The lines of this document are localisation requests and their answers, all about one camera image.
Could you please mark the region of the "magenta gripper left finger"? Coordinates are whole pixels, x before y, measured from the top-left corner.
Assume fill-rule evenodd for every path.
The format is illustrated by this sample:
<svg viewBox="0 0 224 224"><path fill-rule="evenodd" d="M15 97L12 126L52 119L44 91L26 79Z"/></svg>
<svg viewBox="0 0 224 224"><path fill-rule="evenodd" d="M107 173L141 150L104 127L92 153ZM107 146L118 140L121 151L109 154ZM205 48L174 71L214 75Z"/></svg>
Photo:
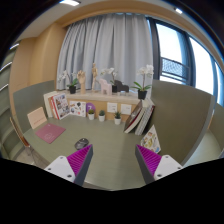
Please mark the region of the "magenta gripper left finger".
<svg viewBox="0 0 224 224"><path fill-rule="evenodd" d="M45 171L82 186L93 156L93 145L88 145L68 157L59 156Z"/></svg>

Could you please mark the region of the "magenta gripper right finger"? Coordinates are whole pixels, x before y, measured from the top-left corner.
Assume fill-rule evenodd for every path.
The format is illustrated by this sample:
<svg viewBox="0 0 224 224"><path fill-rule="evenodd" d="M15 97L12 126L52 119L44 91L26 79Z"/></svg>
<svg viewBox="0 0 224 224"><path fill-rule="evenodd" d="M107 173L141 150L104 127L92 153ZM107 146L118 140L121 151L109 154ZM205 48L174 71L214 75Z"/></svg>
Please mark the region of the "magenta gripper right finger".
<svg viewBox="0 0 224 224"><path fill-rule="evenodd" d="M182 166L171 156L160 156L140 145L136 145L135 155L146 184L182 169Z"/></svg>

